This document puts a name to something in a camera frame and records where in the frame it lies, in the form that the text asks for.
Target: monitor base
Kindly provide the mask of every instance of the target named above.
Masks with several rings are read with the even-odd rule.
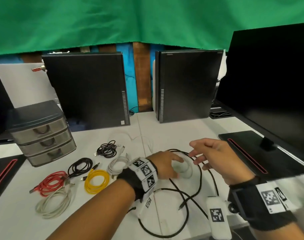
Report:
[[[254,131],[218,135],[227,141],[238,157],[266,181],[304,174],[304,166],[278,149],[268,138]]]

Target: green cloth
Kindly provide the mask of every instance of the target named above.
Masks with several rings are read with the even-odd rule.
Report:
[[[0,54],[140,41],[229,48],[234,30],[304,22],[304,0],[0,0]]]

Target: red cable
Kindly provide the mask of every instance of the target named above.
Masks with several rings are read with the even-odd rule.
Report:
[[[42,182],[39,183],[38,186],[35,186],[30,193],[34,191],[39,191],[40,195],[43,197],[47,197],[50,193],[56,191],[58,188],[63,186],[64,180],[67,178],[67,173],[64,171],[58,171],[55,173],[51,173]]]

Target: wristband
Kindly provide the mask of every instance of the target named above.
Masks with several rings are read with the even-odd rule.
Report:
[[[145,200],[153,192],[157,178],[157,167],[146,158],[134,160],[117,177],[125,180],[135,192],[135,200]]]
[[[228,201],[234,204],[241,217],[260,231],[271,231],[296,221],[291,211],[270,214],[256,185],[266,183],[260,177],[230,186]]]

